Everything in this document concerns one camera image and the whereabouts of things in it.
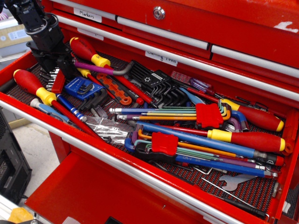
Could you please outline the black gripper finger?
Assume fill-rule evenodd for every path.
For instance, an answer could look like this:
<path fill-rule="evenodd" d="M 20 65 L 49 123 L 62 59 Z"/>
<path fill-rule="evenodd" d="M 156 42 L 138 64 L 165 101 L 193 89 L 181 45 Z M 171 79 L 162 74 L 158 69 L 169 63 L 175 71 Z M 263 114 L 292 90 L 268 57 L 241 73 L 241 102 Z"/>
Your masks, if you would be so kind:
<path fill-rule="evenodd" d="M 77 71 L 75 65 L 73 64 L 72 57 L 69 55 L 59 56 L 57 58 L 57 65 L 62 71 L 66 79 L 72 79 Z"/>
<path fill-rule="evenodd" d="M 35 56 L 35 58 L 36 58 L 37 62 L 41 65 L 43 70 L 47 73 L 52 72 L 57 67 L 56 61 L 54 59 L 50 58 L 49 56 L 37 55 L 37 56 Z"/>

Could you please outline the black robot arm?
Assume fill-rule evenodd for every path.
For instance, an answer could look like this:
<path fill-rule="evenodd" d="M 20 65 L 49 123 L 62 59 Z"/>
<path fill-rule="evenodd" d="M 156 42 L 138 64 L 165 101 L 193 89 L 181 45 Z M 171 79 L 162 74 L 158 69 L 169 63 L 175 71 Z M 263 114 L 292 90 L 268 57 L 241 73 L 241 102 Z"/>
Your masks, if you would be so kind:
<path fill-rule="evenodd" d="M 0 8 L 8 9 L 24 25 L 25 33 L 32 39 L 26 45 L 46 72 L 58 67 L 66 79 L 74 76 L 77 69 L 71 49 L 64 43 L 58 17 L 45 12 L 40 0 L 2 0 Z"/>

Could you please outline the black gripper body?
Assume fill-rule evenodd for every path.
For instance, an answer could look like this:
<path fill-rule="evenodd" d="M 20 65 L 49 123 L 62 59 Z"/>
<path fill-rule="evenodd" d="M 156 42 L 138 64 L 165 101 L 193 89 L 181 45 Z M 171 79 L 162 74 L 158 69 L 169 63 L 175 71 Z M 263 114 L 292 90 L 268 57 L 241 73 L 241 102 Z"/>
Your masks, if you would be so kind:
<path fill-rule="evenodd" d="M 26 34 L 32 41 L 27 46 L 35 53 L 64 56 L 71 52 L 64 43 L 64 35 L 59 27 L 58 17 L 55 14 L 46 14 L 42 19 L 34 19 L 26 26 Z"/>

